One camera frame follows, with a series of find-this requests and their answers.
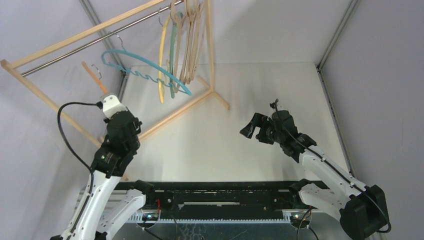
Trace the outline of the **beige plastic hanger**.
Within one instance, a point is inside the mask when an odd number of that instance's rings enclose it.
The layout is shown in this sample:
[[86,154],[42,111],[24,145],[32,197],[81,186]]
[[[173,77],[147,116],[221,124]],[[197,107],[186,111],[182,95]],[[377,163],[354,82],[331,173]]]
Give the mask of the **beige plastic hanger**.
[[194,53],[194,43],[195,38],[197,37],[195,34],[195,24],[197,21],[197,17],[199,15],[199,4],[197,0],[193,0],[192,4],[186,0],[185,1],[185,10],[186,10],[186,16],[188,18],[188,34],[187,34],[187,44],[186,44],[186,65],[185,65],[185,74],[184,74],[184,80],[185,83],[188,85],[191,80],[191,63],[192,63],[192,55]]
[[177,78],[185,15],[181,11],[177,11],[176,0],[172,0],[170,4],[170,19],[172,21],[172,32],[169,50],[169,67],[173,76]]
[[192,11],[192,4],[188,0],[184,1],[184,7],[185,7],[185,18],[187,22],[187,33],[186,33],[184,58],[182,61],[182,67],[180,71],[179,80],[185,85],[186,84],[186,79],[185,79],[186,67],[188,66],[188,56],[190,54],[189,51],[191,50],[191,44],[192,44],[192,31],[193,31],[192,23],[194,22],[194,19],[195,19],[195,13]]
[[199,58],[200,48],[202,47],[202,39],[203,34],[202,31],[202,14],[204,12],[205,8],[205,2],[197,3],[197,1],[194,1],[195,4],[195,20],[194,20],[194,32],[193,32],[193,42],[192,42],[192,49],[191,49],[191,56],[190,60],[191,63],[189,65],[189,74],[188,74],[188,82],[191,83],[195,78],[196,73],[196,67],[197,62]]

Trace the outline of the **green wavy wire hanger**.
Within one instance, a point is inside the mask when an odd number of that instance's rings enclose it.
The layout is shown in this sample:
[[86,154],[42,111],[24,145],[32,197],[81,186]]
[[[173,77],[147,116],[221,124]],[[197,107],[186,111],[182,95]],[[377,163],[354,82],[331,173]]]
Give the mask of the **green wavy wire hanger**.
[[174,77],[176,77],[178,70],[179,53],[181,46],[181,33],[182,26],[184,24],[184,14],[177,12],[176,20],[172,21],[172,32],[170,38],[170,50],[169,50],[169,71]]

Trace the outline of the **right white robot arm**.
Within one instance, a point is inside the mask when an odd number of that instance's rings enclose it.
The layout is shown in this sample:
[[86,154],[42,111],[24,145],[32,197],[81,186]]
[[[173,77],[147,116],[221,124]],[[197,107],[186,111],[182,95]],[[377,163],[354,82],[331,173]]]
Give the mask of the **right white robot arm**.
[[260,143],[278,144],[286,156],[326,185],[322,189],[305,178],[292,184],[289,203],[293,207],[307,205],[326,213],[352,240],[392,230],[384,191],[376,184],[366,185],[328,157],[315,140],[298,131],[289,111],[275,110],[272,116],[256,112],[239,133]]

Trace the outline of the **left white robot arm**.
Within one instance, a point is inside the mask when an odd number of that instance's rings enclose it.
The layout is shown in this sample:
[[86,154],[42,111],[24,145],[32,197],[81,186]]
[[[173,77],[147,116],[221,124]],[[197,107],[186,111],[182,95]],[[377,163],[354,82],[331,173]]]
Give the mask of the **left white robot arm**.
[[106,117],[107,134],[88,166],[89,180],[69,225],[54,240],[111,240],[142,207],[156,203],[154,186],[137,180],[126,197],[102,217],[108,200],[140,148],[141,122],[128,109]]

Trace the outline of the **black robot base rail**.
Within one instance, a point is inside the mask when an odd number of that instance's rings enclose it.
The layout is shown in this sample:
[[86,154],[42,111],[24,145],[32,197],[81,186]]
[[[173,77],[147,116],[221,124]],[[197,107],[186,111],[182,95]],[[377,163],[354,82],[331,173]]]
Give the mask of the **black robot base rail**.
[[153,182],[141,208],[177,221],[274,221],[309,206],[291,193],[294,181]]

